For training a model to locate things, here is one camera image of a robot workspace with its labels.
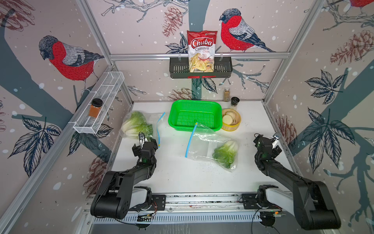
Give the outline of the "clear zipper bag blue seal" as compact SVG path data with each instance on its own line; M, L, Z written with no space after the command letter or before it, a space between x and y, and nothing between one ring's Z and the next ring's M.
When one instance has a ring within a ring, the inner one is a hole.
M144 113L140 111L129 112L120 127L119 134L123 138L139 139L139 133L145 137L156 139L158 146L161 144L160 125L166 113Z

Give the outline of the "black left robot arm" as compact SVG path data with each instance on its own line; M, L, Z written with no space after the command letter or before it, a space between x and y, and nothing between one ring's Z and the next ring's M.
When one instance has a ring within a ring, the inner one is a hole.
M129 209L136 206L131 202L134 186L151 178L156 169L157 149L157 142L151 137L141 139L138 146L134 145L132 151L138 157L137 164L125 171L108 171L105 174L91 204L91 215L123 219Z

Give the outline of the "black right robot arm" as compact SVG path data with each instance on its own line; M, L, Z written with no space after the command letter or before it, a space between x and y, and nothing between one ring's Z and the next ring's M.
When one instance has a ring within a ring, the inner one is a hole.
M280 146L273 146L277 138L261 134L254 136L256 166L264 175L290 191L288 194L277 187L264 186L258 192L259 202L287 210L304 230L339 229L341 219L326 184L297 175L276 161L275 158L282 152Z

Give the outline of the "small chinese cabbage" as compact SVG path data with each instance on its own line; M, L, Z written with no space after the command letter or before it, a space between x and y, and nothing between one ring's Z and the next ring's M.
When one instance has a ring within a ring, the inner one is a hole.
M236 168L235 160L238 150L238 143L234 140L229 140L222 146L216 148L212 157L223 168L234 170Z

